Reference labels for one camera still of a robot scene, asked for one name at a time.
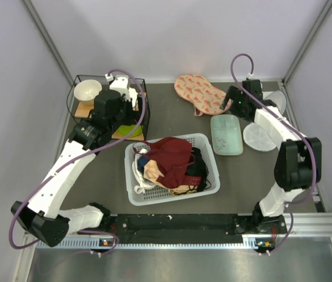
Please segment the floral mesh laundry bag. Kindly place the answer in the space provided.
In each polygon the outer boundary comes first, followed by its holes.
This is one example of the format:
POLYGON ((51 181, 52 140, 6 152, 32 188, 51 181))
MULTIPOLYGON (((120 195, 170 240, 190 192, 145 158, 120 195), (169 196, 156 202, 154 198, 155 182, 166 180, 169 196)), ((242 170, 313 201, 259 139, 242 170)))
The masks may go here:
POLYGON ((232 102, 228 101, 226 108, 220 108, 226 93, 213 86, 204 76, 187 74, 179 76, 174 89, 179 97, 190 102, 194 107, 194 115, 220 115, 229 110, 232 102))

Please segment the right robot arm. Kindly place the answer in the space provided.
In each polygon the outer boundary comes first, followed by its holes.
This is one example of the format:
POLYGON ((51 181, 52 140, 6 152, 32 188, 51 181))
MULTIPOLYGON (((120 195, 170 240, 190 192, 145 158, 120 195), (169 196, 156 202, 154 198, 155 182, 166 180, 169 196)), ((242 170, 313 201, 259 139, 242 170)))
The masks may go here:
POLYGON ((229 108, 233 115, 262 128, 278 150, 274 185, 256 203, 251 217, 253 228, 264 233, 280 225, 287 204, 320 181, 321 141, 299 132, 272 100, 263 99, 258 79, 247 79, 240 87, 230 86, 221 107, 229 108))

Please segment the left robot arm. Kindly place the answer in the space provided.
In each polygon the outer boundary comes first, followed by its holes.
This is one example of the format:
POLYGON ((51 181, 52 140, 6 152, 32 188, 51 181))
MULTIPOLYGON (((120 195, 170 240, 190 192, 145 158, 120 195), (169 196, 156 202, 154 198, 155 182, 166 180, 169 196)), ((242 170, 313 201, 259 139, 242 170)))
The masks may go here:
POLYGON ((146 113, 142 86, 127 71, 110 71, 105 75, 108 89, 94 99, 93 110, 77 123, 64 148, 43 182, 23 202, 16 201, 11 212, 9 243, 14 243, 13 229, 18 223, 37 241, 49 247, 57 246, 67 235, 95 229, 109 230, 109 210, 92 203, 79 209, 61 210, 61 205, 79 175, 100 151, 120 143, 112 135, 123 125, 139 127, 146 113))

